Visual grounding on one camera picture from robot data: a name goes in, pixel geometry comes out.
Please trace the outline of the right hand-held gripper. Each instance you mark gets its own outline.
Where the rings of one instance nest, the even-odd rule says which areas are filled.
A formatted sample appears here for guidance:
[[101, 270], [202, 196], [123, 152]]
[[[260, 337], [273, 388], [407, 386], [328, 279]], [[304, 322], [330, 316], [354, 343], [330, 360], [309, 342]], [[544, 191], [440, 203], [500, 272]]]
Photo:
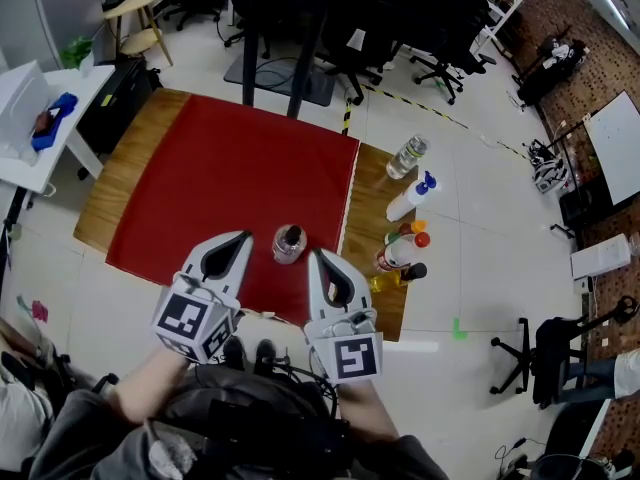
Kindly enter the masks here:
[[312, 321], [303, 332], [327, 379], [347, 384], [380, 375], [383, 334], [376, 330], [367, 279], [344, 258], [321, 248], [309, 254], [307, 276]]

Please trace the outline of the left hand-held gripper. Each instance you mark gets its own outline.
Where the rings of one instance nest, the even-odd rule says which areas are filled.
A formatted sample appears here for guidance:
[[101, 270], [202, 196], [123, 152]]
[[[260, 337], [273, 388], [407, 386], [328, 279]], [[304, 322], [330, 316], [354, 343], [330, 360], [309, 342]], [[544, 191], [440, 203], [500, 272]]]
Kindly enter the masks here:
[[192, 249], [184, 273], [174, 275], [152, 320], [154, 333], [167, 349], [198, 364], [209, 363], [221, 351], [241, 318], [236, 298], [253, 243], [251, 232], [232, 231]]

